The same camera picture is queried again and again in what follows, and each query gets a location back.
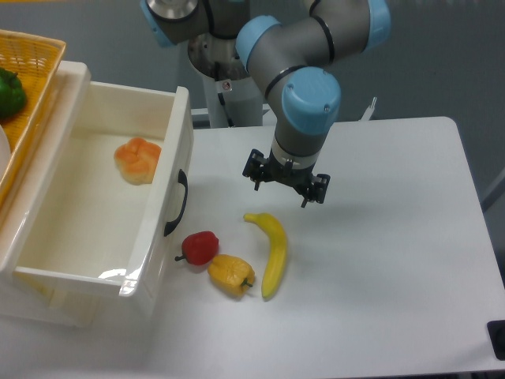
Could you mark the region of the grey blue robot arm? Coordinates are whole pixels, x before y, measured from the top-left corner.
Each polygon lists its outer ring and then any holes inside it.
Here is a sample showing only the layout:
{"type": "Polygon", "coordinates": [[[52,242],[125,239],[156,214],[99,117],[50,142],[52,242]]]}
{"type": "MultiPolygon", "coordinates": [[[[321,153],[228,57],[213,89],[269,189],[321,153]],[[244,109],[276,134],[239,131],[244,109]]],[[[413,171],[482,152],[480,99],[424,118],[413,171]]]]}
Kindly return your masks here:
{"type": "Polygon", "coordinates": [[[254,126],[264,103],[274,112],[271,150],[252,150],[244,176],[256,185],[289,186],[305,203],[323,203],[331,178],[313,168],[342,98],[327,67],[385,42],[391,14],[384,1],[308,1],[306,7],[306,18],[285,26],[272,16],[252,17],[247,1],[140,3],[159,45],[187,44],[212,126],[254,126]]]}

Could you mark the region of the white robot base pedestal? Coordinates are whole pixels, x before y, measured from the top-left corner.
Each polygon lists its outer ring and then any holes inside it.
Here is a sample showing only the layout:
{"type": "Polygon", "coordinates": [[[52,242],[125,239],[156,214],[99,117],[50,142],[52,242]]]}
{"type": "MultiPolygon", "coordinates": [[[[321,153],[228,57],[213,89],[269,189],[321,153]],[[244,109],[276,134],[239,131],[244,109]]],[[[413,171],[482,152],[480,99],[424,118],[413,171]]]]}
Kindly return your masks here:
{"type": "Polygon", "coordinates": [[[263,124],[264,97],[246,72],[233,39],[197,36],[188,42],[188,56],[203,82],[210,127],[263,124]]]}

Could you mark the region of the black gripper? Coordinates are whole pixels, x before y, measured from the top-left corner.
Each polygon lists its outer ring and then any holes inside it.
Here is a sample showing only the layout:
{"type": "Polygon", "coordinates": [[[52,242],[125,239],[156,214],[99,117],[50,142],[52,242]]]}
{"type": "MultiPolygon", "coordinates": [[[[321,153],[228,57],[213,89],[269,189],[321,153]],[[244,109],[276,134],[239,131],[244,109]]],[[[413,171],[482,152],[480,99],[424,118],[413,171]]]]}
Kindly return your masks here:
{"type": "Polygon", "coordinates": [[[323,204],[331,181],[329,174],[313,175],[313,167],[297,169],[293,163],[282,165],[274,156],[265,158],[262,152],[254,148],[242,175],[254,183],[255,191],[259,190],[262,182],[278,182],[293,188],[303,197],[301,207],[304,208],[308,203],[323,204]]]}

